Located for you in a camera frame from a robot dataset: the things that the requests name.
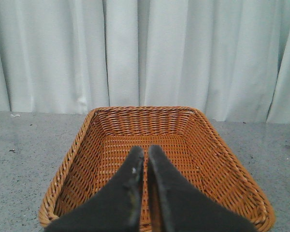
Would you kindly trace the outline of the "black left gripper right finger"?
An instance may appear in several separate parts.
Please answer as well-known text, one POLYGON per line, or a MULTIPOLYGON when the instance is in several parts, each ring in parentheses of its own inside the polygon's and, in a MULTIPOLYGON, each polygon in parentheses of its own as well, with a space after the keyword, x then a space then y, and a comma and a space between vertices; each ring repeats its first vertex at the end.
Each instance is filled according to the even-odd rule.
POLYGON ((159 145, 148 151, 148 197, 154 232, 255 232, 246 218, 217 204, 173 166, 159 145))

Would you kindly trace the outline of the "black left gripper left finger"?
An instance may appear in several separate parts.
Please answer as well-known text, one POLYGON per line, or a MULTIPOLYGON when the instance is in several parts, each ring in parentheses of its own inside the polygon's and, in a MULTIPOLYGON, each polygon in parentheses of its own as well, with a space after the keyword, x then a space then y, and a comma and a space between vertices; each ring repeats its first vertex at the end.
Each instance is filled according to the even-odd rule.
POLYGON ((133 146, 115 175, 94 196, 45 228, 46 232, 138 232, 144 151, 133 146))

